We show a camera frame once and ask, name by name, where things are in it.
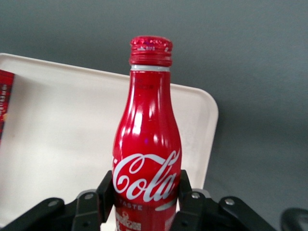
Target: white ring on bottle neck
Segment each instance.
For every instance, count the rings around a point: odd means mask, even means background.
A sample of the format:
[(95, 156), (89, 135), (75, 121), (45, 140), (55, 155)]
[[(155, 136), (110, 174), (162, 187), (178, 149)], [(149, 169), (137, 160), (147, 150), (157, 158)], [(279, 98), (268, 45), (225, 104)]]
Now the white ring on bottle neck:
[(170, 71), (167, 66), (132, 65), (131, 71)]

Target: black object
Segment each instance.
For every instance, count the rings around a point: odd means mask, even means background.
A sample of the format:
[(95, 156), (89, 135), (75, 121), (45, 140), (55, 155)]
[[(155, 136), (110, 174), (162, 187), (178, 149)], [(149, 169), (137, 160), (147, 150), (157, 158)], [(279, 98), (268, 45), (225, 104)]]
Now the black object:
[[(170, 231), (275, 231), (262, 217), (237, 197), (219, 203), (203, 190), (192, 190), (185, 170), (181, 171), (179, 203)], [(5, 226), (1, 231), (99, 231), (114, 204), (112, 172), (108, 171), (97, 190), (82, 192), (65, 205), (49, 198)], [(308, 211), (288, 209), (282, 215), (283, 231), (303, 231)]]

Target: bottle neck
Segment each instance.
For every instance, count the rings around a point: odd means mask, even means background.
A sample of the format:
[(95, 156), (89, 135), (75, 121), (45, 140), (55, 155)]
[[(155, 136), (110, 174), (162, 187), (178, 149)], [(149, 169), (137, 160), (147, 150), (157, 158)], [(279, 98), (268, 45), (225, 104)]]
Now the bottle neck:
[(134, 104), (143, 110), (153, 106), (171, 108), (169, 67), (133, 65), (128, 101), (130, 106)]

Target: coca-cola logo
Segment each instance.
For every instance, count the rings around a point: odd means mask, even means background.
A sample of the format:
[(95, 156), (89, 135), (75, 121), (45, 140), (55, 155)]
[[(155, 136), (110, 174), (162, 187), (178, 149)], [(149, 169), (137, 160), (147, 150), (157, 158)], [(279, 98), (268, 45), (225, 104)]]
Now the coca-cola logo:
[[(173, 151), (167, 159), (155, 154), (132, 154), (122, 159), (114, 168), (113, 185), (117, 193), (126, 194), (128, 200), (136, 199), (143, 193), (143, 201), (159, 201), (166, 199), (175, 187), (176, 173), (171, 173), (171, 169), (179, 159), (180, 150)], [(149, 159), (161, 165), (152, 179), (138, 178), (132, 182), (130, 177), (141, 171), (145, 166), (145, 161)]]

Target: white plastic tray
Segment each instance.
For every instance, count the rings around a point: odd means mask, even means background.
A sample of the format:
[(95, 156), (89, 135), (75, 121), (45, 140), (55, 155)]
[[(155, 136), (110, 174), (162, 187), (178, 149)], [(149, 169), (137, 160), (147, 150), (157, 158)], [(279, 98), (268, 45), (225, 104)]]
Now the white plastic tray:
[[(0, 227), (49, 197), (70, 203), (111, 169), (112, 146), (129, 77), (0, 54), (16, 74), (0, 146)], [(171, 85), (182, 169), (202, 188), (218, 119), (205, 91)], [(111, 214), (108, 230), (114, 230)]]

